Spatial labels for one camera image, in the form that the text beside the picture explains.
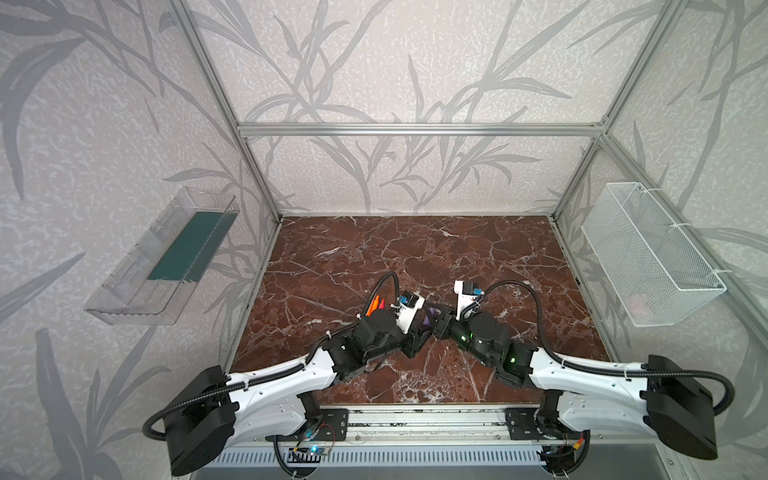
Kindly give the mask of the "purple marker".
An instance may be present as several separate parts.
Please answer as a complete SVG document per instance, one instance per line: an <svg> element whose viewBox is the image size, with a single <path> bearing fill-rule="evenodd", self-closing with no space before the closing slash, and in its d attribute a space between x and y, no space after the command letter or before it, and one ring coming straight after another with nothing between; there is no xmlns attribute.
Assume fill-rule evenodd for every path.
<svg viewBox="0 0 768 480"><path fill-rule="evenodd" d="M422 320L421 326L425 329L433 329L434 313L431 308L425 310L425 315Z"/></svg>

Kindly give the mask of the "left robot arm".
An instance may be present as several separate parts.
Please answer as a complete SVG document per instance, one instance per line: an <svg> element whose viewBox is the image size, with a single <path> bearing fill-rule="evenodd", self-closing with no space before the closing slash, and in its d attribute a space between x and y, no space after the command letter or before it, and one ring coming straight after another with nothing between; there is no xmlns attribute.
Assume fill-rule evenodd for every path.
<svg viewBox="0 0 768 480"><path fill-rule="evenodd" d="M431 330L413 309L377 309L325 333L295 359L230 374L209 367L152 414L142 433L166 444L172 475L189 474L238 443L314 428L321 416L314 392L351 381L394 352L414 356Z"/></svg>

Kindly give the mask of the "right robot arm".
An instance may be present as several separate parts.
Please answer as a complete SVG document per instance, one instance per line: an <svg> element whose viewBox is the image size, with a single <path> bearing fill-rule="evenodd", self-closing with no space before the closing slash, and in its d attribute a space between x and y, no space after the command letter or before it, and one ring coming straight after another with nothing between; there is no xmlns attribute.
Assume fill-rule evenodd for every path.
<svg viewBox="0 0 768 480"><path fill-rule="evenodd" d="M640 363L612 363L558 354L545 336L536 291L522 281L511 284L534 301L538 345L513 339L506 324L482 309L482 302L502 287L501 282L485 290L458 282L454 307L426 302L433 336L454 341L492 369L502 384L542 392L534 423L549 435L631 432L654 436L691 458L717 459L715 419L736 395L728 378L683 369L661 355Z"/></svg>

